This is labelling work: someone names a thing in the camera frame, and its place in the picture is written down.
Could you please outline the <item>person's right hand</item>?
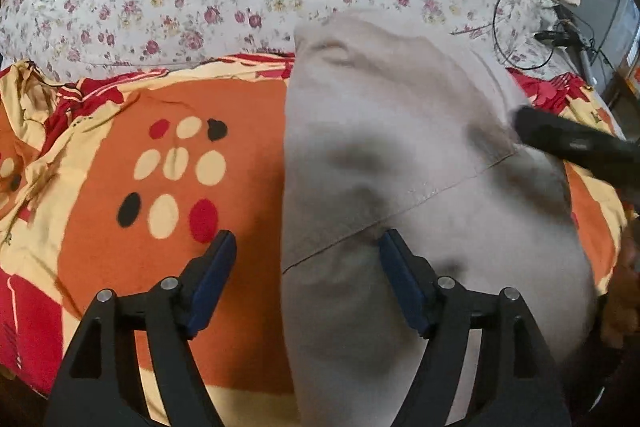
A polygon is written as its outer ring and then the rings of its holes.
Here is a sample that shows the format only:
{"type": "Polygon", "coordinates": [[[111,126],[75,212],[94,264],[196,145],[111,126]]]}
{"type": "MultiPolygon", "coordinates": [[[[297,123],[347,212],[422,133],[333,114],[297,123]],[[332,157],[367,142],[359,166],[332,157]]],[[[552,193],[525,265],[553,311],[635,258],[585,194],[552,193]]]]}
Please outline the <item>person's right hand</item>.
{"type": "Polygon", "coordinates": [[[602,312],[601,339],[614,349],[622,349],[625,340],[639,332],[638,266],[639,219],[634,219],[623,231],[602,312]]]}

